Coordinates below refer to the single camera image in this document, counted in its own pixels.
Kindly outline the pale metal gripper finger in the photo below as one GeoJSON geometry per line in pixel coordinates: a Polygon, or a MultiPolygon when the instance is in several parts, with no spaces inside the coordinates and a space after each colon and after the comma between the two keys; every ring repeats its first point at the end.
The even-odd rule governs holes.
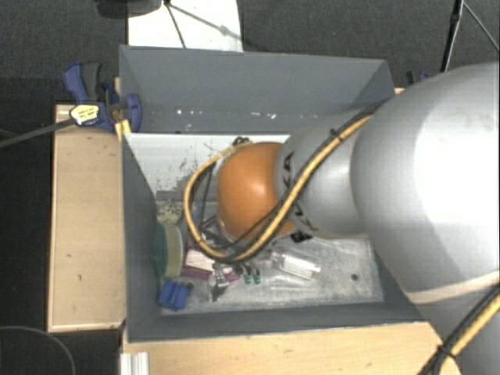
{"type": "Polygon", "coordinates": [[[230,285],[225,274],[221,270],[215,270],[212,274],[210,284],[211,299],[217,302],[230,285]]]}

